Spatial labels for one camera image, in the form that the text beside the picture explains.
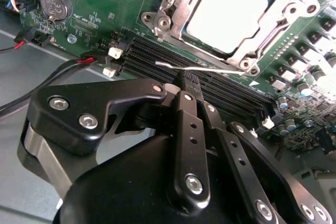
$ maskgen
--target metal screw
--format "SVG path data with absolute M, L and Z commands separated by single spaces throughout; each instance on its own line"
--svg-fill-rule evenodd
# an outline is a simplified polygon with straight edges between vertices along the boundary
M 81 115 L 78 121 L 80 125 L 89 130 L 92 130 L 98 126 L 98 120 L 93 115 Z
M 261 213 L 261 215 L 266 219 L 266 220 L 271 220 L 273 218 L 272 212 L 269 209 L 269 207 L 263 203 L 261 200 L 258 200 L 257 203 L 257 209 L 259 211 L 259 213 Z
M 191 101 L 192 100 L 192 97 L 188 94 L 185 94 L 184 95 L 185 99 L 187 99 L 188 101 Z
M 328 219 L 327 215 L 322 211 L 321 208 L 314 206 L 316 212 L 319 214 L 322 220 L 326 221 Z
M 213 106 L 211 106 L 210 104 L 207 105 L 207 108 L 211 111 L 211 112 L 215 112 L 215 108 Z
M 195 176 L 193 175 L 187 176 L 185 182 L 186 182 L 187 187 L 193 194 L 199 195 L 202 193 L 203 191 L 202 183 Z
M 77 37 L 73 34 L 69 34 L 68 37 L 67 37 L 67 41 L 70 44 L 75 44 L 77 42 Z
M 302 210 L 303 210 L 303 213 L 304 213 L 305 215 L 307 215 L 307 217 L 308 217 L 309 219 L 311 219 L 311 220 L 315 220 L 315 216 L 314 216 L 313 212 L 312 212 L 307 206 L 305 206 L 305 205 L 301 205 L 301 208 L 302 208 Z
M 49 101 L 49 105 L 54 110 L 66 110 L 67 108 L 69 108 L 69 103 L 63 98 L 52 98 Z
M 311 128 L 314 126 L 314 122 L 312 120 L 306 120 L 304 122 L 304 125 L 307 127 L 307 128 Z
M 162 28 L 168 28 L 169 27 L 169 20 L 162 17 L 159 18 L 159 26 L 161 26 Z
M 237 127 L 237 129 L 238 129 L 240 132 L 244 133 L 244 129 L 243 129 L 243 127 L 241 127 L 240 125 L 237 125 L 236 127 Z
M 161 92 L 162 89 L 159 86 L 153 86 L 153 89 L 157 92 Z

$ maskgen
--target black cable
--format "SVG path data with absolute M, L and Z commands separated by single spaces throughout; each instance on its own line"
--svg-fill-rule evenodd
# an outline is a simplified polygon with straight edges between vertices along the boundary
M 2 54 L 6 54 L 8 52 L 12 52 L 14 51 L 14 47 L 9 47 L 9 48 L 5 48 L 5 49 L 0 49 L 0 55 Z
M 36 88 L 31 90 L 27 94 L 23 95 L 22 97 L 16 99 L 15 101 L 12 101 L 8 104 L 1 106 L 0 107 L 0 121 L 2 121 L 3 119 L 6 119 L 7 117 L 27 107 L 30 101 L 30 96 L 38 89 L 45 87 L 45 86 L 49 86 L 51 84 L 59 84 L 62 81 L 69 78 L 70 76 L 72 76 L 74 73 L 77 73 L 85 68 L 90 67 L 91 63 L 78 63 L 76 60 L 65 62 L 58 69 L 56 69 L 39 86 L 37 86 Z

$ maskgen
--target red wire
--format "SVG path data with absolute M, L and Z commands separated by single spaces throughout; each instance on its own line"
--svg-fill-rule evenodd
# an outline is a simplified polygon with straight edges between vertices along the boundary
M 14 46 L 14 49 L 16 50 L 16 49 L 19 49 L 23 44 L 24 44 L 25 42 L 22 40 L 22 41 L 20 41 L 18 44 L 16 44 L 15 46 Z
M 92 63 L 92 62 L 94 62 L 94 57 L 89 57 L 89 58 L 87 58 L 87 59 L 85 59 L 85 60 L 77 60 L 77 62 L 78 63 L 84 63 L 84 64 L 89 64 L 89 63 Z

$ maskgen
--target black memory slot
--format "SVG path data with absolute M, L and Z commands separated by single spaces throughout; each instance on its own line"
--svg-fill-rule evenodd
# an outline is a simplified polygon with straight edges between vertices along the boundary
M 155 65 L 155 61 L 173 66 L 197 66 L 191 60 L 145 38 L 134 37 L 129 44 L 122 71 L 138 78 L 153 78 L 161 83 L 171 83 L 179 70 Z M 216 73 L 194 72 L 199 76 L 204 98 L 217 107 L 223 119 L 257 125 L 266 109 L 273 115 L 274 101 L 262 94 Z

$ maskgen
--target capacitor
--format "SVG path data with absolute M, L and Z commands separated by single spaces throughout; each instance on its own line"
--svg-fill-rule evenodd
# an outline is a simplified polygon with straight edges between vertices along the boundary
M 296 125 L 295 125 L 295 121 L 294 119 L 287 119 L 285 121 L 285 126 L 286 126 L 286 130 L 291 132 L 291 131 L 294 131 L 296 130 Z
M 310 87 L 306 83 L 299 84 L 297 86 L 297 89 L 300 91 L 300 94 L 303 97 L 308 97 L 308 96 L 310 96 L 313 93 L 313 91 L 310 89 Z
M 287 103 L 286 97 L 279 97 L 278 104 L 279 104 L 279 108 L 281 108 L 282 110 L 288 109 L 288 103 Z
M 333 69 L 336 69 L 336 57 L 330 58 L 330 59 L 328 60 L 328 63 L 330 64 L 330 66 L 331 66 Z
M 279 134 L 281 136 L 287 136 L 289 131 L 287 131 L 286 126 L 284 124 L 278 126 Z
M 317 81 L 317 83 L 321 83 L 321 82 L 324 82 L 327 76 L 322 70 L 318 70 L 313 73 L 313 77 Z

